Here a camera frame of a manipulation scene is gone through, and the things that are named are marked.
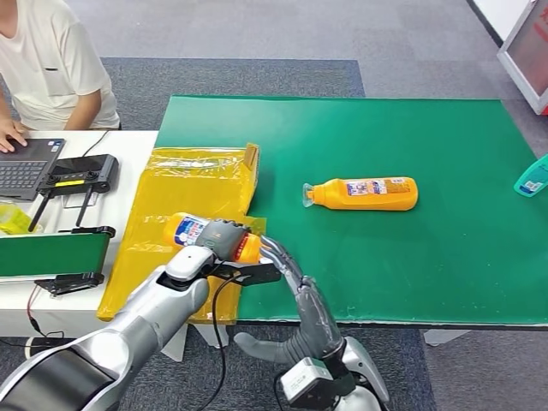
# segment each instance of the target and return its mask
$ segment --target laptop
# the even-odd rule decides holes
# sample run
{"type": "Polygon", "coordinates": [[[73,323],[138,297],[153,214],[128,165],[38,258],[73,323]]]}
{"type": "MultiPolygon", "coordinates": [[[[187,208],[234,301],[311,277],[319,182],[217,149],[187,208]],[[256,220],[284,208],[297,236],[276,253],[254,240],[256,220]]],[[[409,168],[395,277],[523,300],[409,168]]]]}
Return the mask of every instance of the laptop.
{"type": "Polygon", "coordinates": [[[28,139],[15,152],[0,152],[0,199],[32,201],[37,188],[59,157],[63,139],[28,139]]]}

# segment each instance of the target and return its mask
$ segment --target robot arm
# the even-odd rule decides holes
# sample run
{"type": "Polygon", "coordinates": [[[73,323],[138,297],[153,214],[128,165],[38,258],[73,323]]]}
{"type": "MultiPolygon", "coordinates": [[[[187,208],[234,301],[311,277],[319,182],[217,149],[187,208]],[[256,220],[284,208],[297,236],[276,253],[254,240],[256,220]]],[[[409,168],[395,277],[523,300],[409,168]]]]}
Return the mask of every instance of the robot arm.
{"type": "Polygon", "coordinates": [[[27,360],[0,386],[2,411],[118,409],[128,385],[208,298],[213,251],[186,247],[134,291],[106,327],[27,360]]]}
{"type": "Polygon", "coordinates": [[[389,393],[373,360],[358,340],[343,338],[322,292],[304,277],[282,245],[263,237],[262,256],[285,277],[300,326],[286,342],[257,341],[240,333],[234,340],[246,354],[292,366],[281,378],[291,406],[337,411],[386,409],[389,393]]]}

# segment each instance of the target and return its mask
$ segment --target clear bottle nozzle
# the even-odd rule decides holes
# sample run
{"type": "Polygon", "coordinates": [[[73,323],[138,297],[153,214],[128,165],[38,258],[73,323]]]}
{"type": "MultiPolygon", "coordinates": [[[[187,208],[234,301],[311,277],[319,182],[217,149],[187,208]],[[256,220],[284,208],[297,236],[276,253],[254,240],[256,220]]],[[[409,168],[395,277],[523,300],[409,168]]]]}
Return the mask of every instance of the clear bottle nozzle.
{"type": "Polygon", "coordinates": [[[314,187],[305,183],[303,185],[303,205],[309,207],[314,204],[314,187]]]}

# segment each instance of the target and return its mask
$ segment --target laptop keyboard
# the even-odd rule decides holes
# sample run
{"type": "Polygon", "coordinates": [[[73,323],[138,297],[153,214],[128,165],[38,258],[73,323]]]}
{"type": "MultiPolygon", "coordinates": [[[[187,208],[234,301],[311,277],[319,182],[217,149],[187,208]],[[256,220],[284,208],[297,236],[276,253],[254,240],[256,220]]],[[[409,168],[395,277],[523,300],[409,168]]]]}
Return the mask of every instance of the laptop keyboard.
{"type": "Polygon", "coordinates": [[[0,161],[0,189],[33,188],[47,161],[0,161]]]}

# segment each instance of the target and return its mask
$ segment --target person's hand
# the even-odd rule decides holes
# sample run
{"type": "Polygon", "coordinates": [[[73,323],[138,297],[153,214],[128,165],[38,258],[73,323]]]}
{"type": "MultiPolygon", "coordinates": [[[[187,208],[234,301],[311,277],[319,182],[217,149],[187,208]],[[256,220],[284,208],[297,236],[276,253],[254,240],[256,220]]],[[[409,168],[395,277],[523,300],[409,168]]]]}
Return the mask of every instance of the person's hand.
{"type": "Polygon", "coordinates": [[[14,139],[22,146],[26,146],[26,141],[23,137],[26,131],[25,127],[20,122],[14,122],[9,119],[0,120],[0,152],[14,152],[16,149],[8,139],[14,139]]]}

